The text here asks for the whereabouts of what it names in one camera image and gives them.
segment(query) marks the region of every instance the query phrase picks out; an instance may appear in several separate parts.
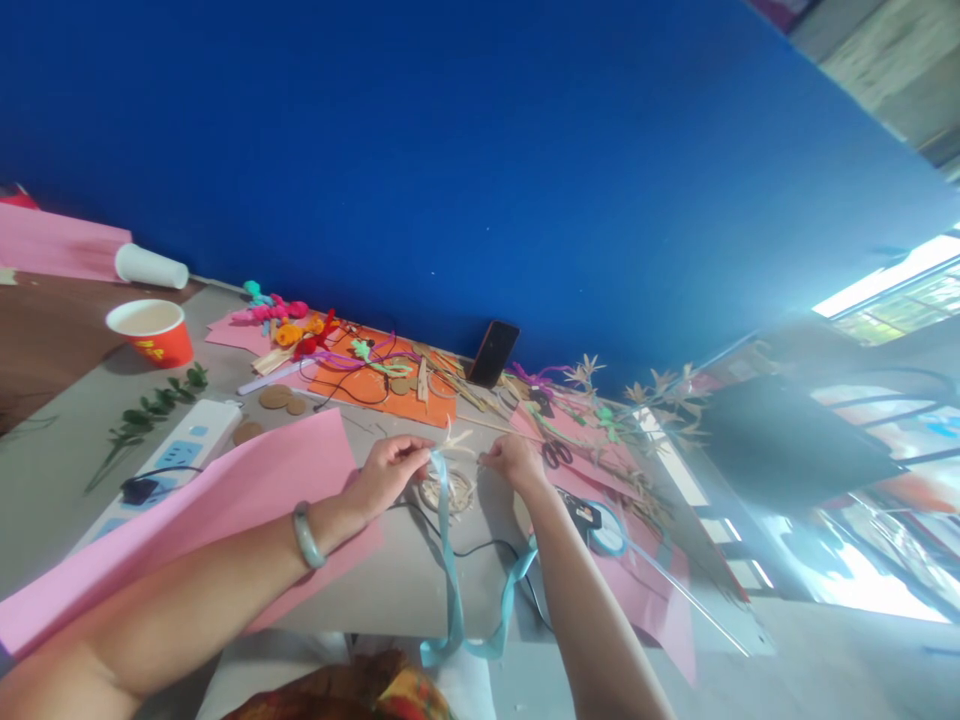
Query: power strip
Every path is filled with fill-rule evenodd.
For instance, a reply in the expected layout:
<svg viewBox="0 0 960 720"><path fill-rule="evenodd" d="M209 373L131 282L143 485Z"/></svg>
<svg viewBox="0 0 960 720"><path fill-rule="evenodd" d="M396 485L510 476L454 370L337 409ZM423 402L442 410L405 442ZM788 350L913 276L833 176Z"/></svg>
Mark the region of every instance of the power strip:
<svg viewBox="0 0 960 720"><path fill-rule="evenodd" d="M199 400L134 476L180 465L205 468L220 456L241 418L239 404ZM70 555L170 497L196 475L192 470L170 470L151 475L149 480L156 482L156 486L136 504L124 502L121 493L84 533Z"/></svg>

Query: bracelet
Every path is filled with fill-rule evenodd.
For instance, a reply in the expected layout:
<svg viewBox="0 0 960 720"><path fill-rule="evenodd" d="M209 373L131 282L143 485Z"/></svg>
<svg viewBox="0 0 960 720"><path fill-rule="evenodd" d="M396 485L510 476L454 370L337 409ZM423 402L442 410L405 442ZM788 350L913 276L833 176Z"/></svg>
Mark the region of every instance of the bracelet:
<svg viewBox="0 0 960 720"><path fill-rule="evenodd" d="M310 523L307 520L307 510L310 504L306 500L297 503L293 510L293 532L297 536L297 545L304 561L314 570L319 570L327 564L327 558L320 554L317 541L313 538Z"/></svg>

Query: red paper cup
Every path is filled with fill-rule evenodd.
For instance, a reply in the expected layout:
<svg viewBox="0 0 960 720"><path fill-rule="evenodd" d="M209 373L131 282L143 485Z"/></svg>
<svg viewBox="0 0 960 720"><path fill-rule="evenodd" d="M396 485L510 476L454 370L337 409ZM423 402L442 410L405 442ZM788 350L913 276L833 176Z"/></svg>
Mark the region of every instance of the red paper cup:
<svg viewBox="0 0 960 720"><path fill-rule="evenodd" d="M157 367L172 368L193 360L183 308L167 300L134 300L107 314L107 327L123 335L133 349Z"/></svg>

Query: scissors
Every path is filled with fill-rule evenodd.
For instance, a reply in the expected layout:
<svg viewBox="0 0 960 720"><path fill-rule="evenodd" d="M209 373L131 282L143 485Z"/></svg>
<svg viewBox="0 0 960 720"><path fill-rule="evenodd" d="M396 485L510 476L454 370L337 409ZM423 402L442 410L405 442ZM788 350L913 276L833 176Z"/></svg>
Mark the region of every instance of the scissors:
<svg viewBox="0 0 960 720"><path fill-rule="evenodd" d="M570 448L559 440L547 440L543 444L543 459L544 462L547 463L548 468L556 470L560 467L561 460L567 465L572 463L573 453L570 452Z"/></svg>

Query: forearm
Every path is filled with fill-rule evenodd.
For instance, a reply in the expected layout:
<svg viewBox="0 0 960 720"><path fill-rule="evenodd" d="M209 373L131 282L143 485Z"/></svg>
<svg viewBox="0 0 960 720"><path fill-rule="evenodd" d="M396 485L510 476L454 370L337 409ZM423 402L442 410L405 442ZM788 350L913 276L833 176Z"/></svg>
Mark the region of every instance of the forearm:
<svg viewBox="0 0 960 720"><path fill-rule="evenodd" d="M560 496L544 484L528 492L524 502L577 717L672 718L633 628Z"/></svg>
<svg viewBox="0 0 960 720"><path fill-rule="evenodd" d="M363 521L331 498L311 508L310 525L321 553L328 554ZM133 583L44 644L12 676L32 678L29 689L37 675L56 676L70 666L106 681L135 708L216 655L308 571L285 515ZM17 677L7 680L17 685Z"/></svg>

